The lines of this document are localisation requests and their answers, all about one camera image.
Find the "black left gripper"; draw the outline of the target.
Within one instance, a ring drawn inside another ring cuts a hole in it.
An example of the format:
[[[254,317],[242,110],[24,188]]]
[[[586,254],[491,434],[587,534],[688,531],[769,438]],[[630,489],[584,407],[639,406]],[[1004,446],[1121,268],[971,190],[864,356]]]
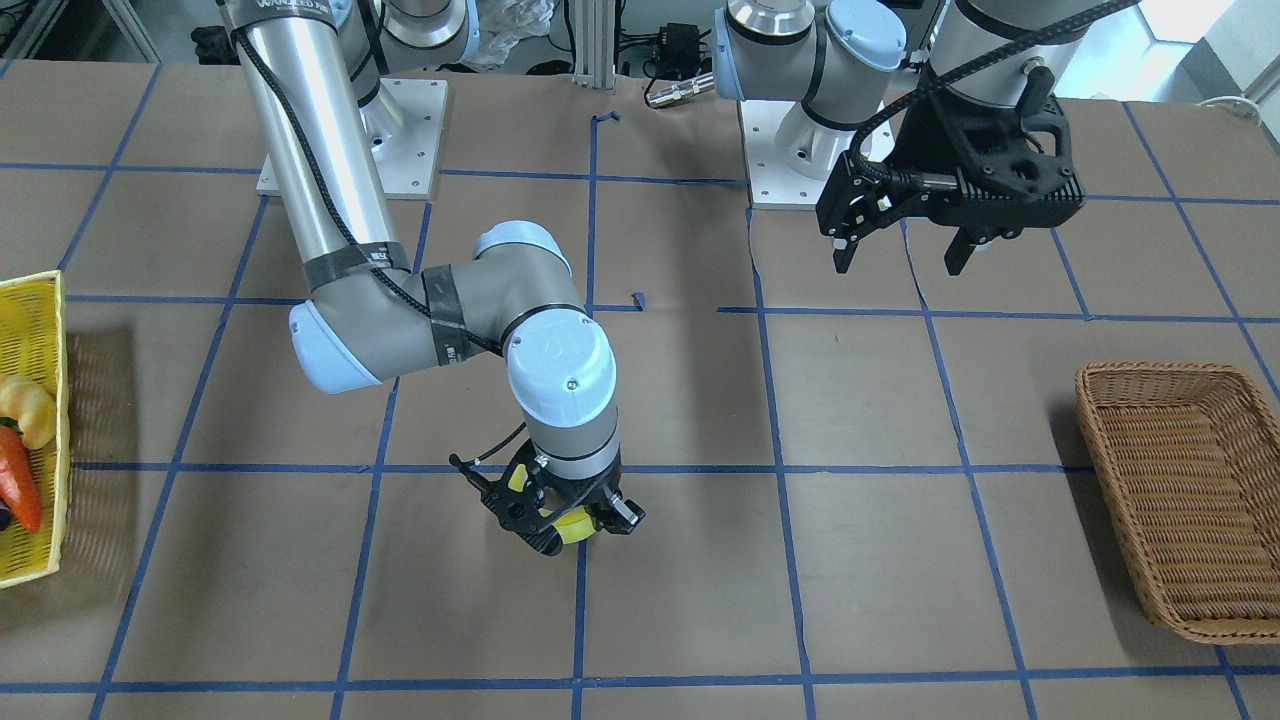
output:
[[[904,109],[884,160],[840,158],[815,206],[820,232],[832,236],[835,272],[847,274],[861,238],[904,217],[964,229],[945,251],[951,277],[993,236],[1074,217],[1084,190],[1053,79],[1048,68],[1019,74],[1010,108],[940,88]]]

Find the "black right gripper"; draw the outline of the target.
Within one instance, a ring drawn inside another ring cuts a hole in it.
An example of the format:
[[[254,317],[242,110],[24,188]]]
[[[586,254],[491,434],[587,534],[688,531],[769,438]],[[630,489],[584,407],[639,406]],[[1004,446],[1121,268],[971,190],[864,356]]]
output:
[[[474,469],[474,461],[449,456],[451,465],[479,491],[481,502],[502,529],[516,534],[545,556],[557,556],[567,544],[603,530],[631,534],[645,510],[620,489],[621,460],[581,480],[558,477],[531,445],[521,446],[502,477],[492,480]]]

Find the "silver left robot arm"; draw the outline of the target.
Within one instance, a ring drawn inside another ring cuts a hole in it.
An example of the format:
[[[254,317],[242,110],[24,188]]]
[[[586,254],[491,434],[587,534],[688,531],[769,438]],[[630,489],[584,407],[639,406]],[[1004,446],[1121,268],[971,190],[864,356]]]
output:
[[[727,1],[717,91],[790,105],[781,147],[823,182],[820,233],[845,273],[868,234],[906,218],[956,233],[948,274],[977,249],[1055,228],[1085,204],[1057,74],[1121,1],[950,1],[915,88],[884,95],[910,49],[881,1]]]

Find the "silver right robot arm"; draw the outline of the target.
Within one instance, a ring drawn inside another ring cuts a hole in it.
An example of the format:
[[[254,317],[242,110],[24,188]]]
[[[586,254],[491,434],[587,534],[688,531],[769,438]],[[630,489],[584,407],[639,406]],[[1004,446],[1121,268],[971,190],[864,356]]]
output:
[[[329,395],[479,354],[502,357],[527,439],[490,479],[451,456],[500,527],[554,556],[645,516],[620,488],[617,364],[570,261],[534,222],[493,225],[467,263],[415,272],[372,150],[376,92],[357,97],[356,14],[329,1],[221,1],[262,119],[310,299],[294,354]]]

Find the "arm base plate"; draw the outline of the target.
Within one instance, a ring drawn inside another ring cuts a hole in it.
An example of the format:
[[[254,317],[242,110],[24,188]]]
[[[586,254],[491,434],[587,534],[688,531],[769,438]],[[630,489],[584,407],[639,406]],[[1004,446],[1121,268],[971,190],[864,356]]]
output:
[[[756,210],[812,210],[852,131],[813,120],[800,102],[739,102],[750,204]]]
[[[433,197],[449,95],[443,79],[381,78],[357,110],[387,199]]]

